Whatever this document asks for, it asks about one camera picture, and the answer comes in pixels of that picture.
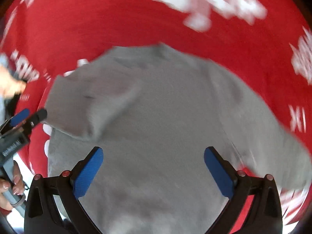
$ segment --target blue gripper pad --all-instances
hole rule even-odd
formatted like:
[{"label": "blue gripper pad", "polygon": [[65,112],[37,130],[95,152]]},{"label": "blue gripper pad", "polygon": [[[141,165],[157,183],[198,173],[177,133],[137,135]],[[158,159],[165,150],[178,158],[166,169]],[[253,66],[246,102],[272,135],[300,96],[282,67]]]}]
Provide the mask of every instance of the blue gripper pad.
[{"label": "blue gripper pad", "polygon": [[84,196],[88,191],[93,179],[95,178],[99,168],[101,167],[104,159],[103,150],[99,147],[95,147],[95,152],[89,161],[85,164],[81,172],[73,184],[73,193],[76,199]]},{"label": "blue gripper pad", "polygon": [[10,119],[10,125],[16,127],[29,116],[29,109],[24,109]]},{"label": "blue gripper pad", "polygon": [[224,170],[215,154],[209,148],[206,148],[205,150],[204,160],[222,195],[231,199],[234,194],[233,181]]}]

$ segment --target gray handle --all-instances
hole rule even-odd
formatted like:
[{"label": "gray handle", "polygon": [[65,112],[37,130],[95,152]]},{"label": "gray handle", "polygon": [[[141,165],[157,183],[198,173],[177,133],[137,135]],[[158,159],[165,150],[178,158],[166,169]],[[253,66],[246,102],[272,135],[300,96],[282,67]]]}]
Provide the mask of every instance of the gray handle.
[{"label": "gray handle", "polygon": [[26,196],[24,194],[22,195],[13,194],[12,190],[12,187],[14,186],[13,168],[14,168],[13,158],[10,158],[7,162],[5,162],[3,168],[0,168],[1,169],[0,176],[11,183],[11,187],[2,194],[10,202],[13,208],[15,208],[24,218],[26,208]]}]

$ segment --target red fabric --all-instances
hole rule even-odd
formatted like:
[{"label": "red fabric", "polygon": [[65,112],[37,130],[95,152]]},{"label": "red fabric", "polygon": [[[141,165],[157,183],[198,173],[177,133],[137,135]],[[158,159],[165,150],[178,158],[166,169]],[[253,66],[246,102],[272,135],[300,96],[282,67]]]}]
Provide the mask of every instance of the red fabric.
[{"label": "red fabric", "polygon": [[[33,79],[18,110],[38,109],[48,81],[74,70],[79,59],[92,61],[112,46],[163,42],[236,73],[312,152],[312,86],[295,73],[290,46],[298,49],[308,25],[292,0],[257,1],[266,15],[249,18],[244,11],[226,15],[213,8],[211,0],[191,0],[184,12],[155,0],[16,0],[7,13],[7,22],[12,12],[16,16],[2,50]],[[186,26],[190,15],[208,19],[210,28],[196,31]],[[20,152],[23,161],[44,176],[48,138],[39,126],[29,148]]]}]

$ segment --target finger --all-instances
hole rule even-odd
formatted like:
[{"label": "finger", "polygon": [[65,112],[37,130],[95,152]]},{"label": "finger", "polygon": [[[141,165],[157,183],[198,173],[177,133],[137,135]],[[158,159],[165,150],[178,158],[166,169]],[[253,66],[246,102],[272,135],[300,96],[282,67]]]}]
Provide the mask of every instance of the finger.
[{"label": "finger", "polygon": [[21,179],[14,187],[13,194],[21,195],[25,191],[24,181]]},{"label": "finger", "polygon": [[12,205],[7,201],[2,193],[0,193],[0,207],[8,211],[13,209]]},{"label": "finger", "polygon": [[0,178],[0,193],[7,191],[9,187],[10,182]]},{"label": "finger", "polygon": [[14,182],[15,185],[17,185],[20,182],[20,180],[23,180],[23,177],[21,175],[21,171],[20,171],[16,161],[14,161],[13,179],[14,179],[13,182]]}]

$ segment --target human hand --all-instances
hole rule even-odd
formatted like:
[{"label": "human hand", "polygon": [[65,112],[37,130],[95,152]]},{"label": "human hand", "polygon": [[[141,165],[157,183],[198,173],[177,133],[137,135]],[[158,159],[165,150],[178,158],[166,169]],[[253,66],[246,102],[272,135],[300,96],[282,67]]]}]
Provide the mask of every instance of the human hand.
[{"label": "human hand", "polygon": [[12,98],[15,94],[23,93],[26,83],[14,79],[9,71],[0,65],[0,97]]},{"label": "human hand", "polygon": [[[13,178],[14,178],[14,187],[13,193],[17,195],[21,195],[25,191],[25,185],[23,181],[23,177],[21,175],[21,171],[18,167],[17,162],[14,161],[14,168],[13,168]],[[0,178],[0,207],[11,211],[13,207],[7,201],[7,199],[3,196],[3,192],[7,191],[10,187],[10,182]]]}]

